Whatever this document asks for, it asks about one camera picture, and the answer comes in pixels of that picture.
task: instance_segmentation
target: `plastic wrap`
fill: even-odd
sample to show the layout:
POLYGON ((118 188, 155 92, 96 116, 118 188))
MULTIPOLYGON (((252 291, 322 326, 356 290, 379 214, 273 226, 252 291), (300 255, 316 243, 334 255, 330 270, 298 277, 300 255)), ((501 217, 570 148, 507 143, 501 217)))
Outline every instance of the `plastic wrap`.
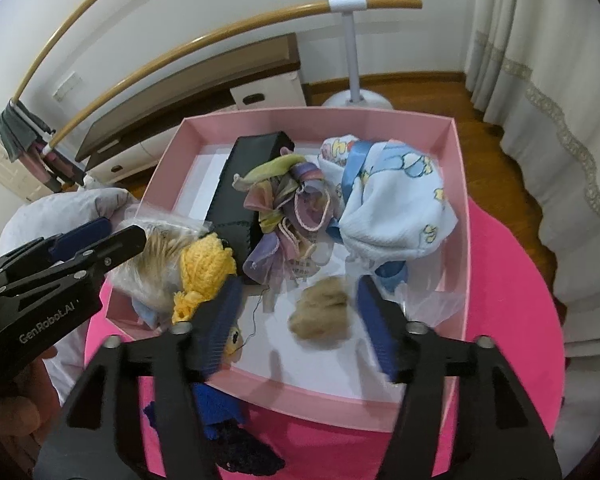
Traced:
POLYGON ((407 319, 420 321, 432 328, 464 308, 464 294, 427 290, 403 283, 395 291, 395 301, 407 319))
POLYGON ((180 252, 208 233, 208 223, 147 206, 138 208, 118 230, 130 225, 144 229, 144 251, 113 269, 108 279, 114 288, 162 314, 173 311, 173 295, 182 290, 180 252))

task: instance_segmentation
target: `pastel scarf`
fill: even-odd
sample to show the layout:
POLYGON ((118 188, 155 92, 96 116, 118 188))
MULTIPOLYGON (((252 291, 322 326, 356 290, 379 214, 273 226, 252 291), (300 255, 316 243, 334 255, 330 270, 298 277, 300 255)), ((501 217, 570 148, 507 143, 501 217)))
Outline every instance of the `pastel scarf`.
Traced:
POLYGON ((244 207, 258 212, 264 236, 242 270, 262 285, 279 286, 292 276, 290 262, 309 258, 315 244, 308 239, 333 216, 322 171, 304 156, 282 149, 281 156, 234 176, 234 188, 247 191, 244 207))

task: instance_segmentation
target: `beige fur pompom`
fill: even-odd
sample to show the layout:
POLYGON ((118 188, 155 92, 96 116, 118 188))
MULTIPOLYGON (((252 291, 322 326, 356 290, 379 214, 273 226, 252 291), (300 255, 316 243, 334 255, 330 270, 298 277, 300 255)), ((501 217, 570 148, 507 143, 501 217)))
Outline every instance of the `beige fur pompom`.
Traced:
POLYGON ((302 291, 289 330, 298 339, 318 339, 347 333, 347 293, 342 279, 330 276, 302 291))

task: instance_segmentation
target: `black pouch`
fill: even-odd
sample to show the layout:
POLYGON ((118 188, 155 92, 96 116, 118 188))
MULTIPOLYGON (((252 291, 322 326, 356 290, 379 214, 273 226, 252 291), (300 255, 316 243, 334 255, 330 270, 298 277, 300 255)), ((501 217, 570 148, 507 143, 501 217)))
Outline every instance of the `black pouch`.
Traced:
POLYGON ((294 142, 285 132, 253 137, 238 137, 222 168, 218 188, 206 214, 218 237, 226 240, 234 250, 238 275, 242 264, 262 238, 258 213, 243 207, 246 193, 233 188, 234 175, 245 176, 253 168, 280 156, 280 149, 293 150, 294 142))

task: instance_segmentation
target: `blue satin strap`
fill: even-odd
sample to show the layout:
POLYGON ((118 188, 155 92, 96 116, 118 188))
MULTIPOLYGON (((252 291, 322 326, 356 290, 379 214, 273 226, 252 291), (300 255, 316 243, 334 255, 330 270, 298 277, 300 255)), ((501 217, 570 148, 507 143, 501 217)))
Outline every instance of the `blue satin strap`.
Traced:
POLYGON ((384 289, 389 294, 393 294, 398 285, 407 282, 407 264, 406 262, 387 262, 378 267, 375 274, 384 289))
POLYGON ((342 173, 342 199, 346 204, 353 191, 353 181, 365 165, 366 156, 374 144, 369 140, 358 140, 353 144, 342 173))
POLYGON ((340 235, 340 226, 338 225, 338 221, 335 218, 332 218, 325 229, 325 232, 337 241, 339 244, 342 243, 342 236, 340 235))
MULTIPOLYGON (((341 187, 342 199, 347 204, 351 192, 353 191, 353 183, 356 177, 360 174, 362 167, 365 165, 366 156, 369 150, 374 145, 369 140, 358 140, 353 144, 347 157, 347 163, 342 173, 341 187)), ((340 227, 335 218, 331 219, 326 229, 327 234, 335 241, 342 243, 340 235, 340 227)), ((402 282, 407 281, 407 265, 405 262, 387 262, 376 269, 375 272, 378 281, 390 294, 393 294, 395 288, 402 282)))

